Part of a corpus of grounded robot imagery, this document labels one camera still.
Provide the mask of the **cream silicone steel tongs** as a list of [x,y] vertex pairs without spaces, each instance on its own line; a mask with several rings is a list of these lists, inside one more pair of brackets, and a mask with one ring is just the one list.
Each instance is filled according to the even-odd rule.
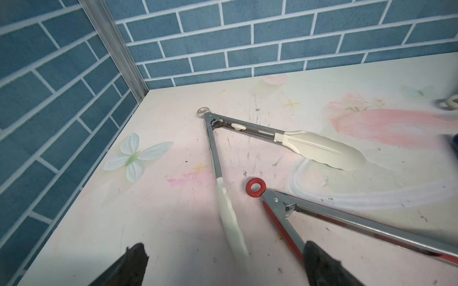
[[216,196],[219,215],[231,251],[237,263],[242,268],[248,265],[249,252],[225,187],[221,162],[219,160],[216,140],[213,134],[215,129],[226,128],[231,131],[247,134],[251,137],[261,138],[272,143],[280,144],[306,159],[326,164],[335,169],[356,170],[367,162],[362,152],[356,148],[317,133],[281,131],[279,129],[215,114],[207,107],[198,109],[197,115],[204,119],[208,136],[213,171],[216,177]]

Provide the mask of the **aluminium corner post left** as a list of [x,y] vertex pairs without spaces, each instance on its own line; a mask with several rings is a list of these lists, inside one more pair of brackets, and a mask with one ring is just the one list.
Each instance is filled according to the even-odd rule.
[[89,21],[98,33],[127,86],[140,104],[149,92],[137,65],[103,0],[79,0]]

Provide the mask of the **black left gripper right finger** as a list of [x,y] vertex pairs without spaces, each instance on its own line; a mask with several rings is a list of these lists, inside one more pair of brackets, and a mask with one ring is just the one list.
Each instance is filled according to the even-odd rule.
[[302,253],[304,269],[311,286],[364,286],[315,242],[307,241]]

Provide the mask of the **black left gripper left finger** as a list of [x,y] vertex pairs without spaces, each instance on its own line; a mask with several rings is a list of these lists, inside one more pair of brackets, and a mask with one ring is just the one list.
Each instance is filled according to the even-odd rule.
[[144,244],[137,243],[114,264],[98,276],[90,286],[141,286],[144,280],[149,256]]

